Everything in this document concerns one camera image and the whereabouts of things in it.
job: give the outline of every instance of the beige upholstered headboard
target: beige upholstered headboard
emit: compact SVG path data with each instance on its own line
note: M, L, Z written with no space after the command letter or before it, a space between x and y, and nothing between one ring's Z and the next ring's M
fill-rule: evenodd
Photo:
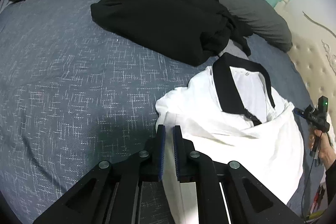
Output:
M300 73L313 104L322 95L329 98L329 115L336 124L336 35L310 18L305 11L294 16L286 11L289 0L281 0L276 12L287 22L293 47L288 55Z

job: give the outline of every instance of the wrist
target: wrist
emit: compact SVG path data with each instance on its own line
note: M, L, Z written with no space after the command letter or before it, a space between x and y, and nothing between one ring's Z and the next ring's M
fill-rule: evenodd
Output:
M321 160L323 161L325 169L328 170L336 160L336 154L334 150L330 147L330 149L324 151Z

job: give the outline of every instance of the black cable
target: black cable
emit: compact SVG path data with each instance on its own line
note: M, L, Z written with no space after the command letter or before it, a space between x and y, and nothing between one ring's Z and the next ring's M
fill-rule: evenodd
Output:
M322 134L321 134L321 138L319 139L319 145L318 145L318 147L320 147L320 144L321 144ZM312 161L312 163L311 163L310 170L309 170L309 173L308 173L308 179L307 179L306 184L305 184L305 187L304 187L304 189L303 189L303 194L302 194L302 199L301 199L301 214L302 214L302 217L303 217L303 221L304 221L305 223L307 223L307 221L306 221L306 217L303 215L303 207L302 207L302 204L303 204L303 197L304 197L304 195L305 195L305 191L306 191L306 188L307 188L307 185L308 185L308 181L309 181L310 173L311 173L311 170L312 170L312 168L313 168L314 160L315 160L315 159L313 159L313 161Z

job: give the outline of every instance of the triangular cutout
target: triangular cutout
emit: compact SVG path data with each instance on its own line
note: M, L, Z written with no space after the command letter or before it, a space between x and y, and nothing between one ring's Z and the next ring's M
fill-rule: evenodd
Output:
M86 208L86 204L88 203L93 188L96 184L96 179L90 179L73 197L71 197L66 206L72 210L77 211L78 213L83 213Z
M260 213L273 206L273 202L260 192L260 190L248 178L243 178L243 185L253 210L256 213Z

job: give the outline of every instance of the black collar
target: black collar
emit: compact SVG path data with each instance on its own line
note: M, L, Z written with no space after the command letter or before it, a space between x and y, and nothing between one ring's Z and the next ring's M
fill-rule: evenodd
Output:
M258 71L265 79L266 91L272 107L275 107L271 92L271 80L268 72L259 63L245 60L229 53L224 53L212 65L213 80L222 111L231 114L242 114L253 121L256 126L261 124L259 119L250 113L243 105L236 84L233 80L230 67L244 68L248 71Z

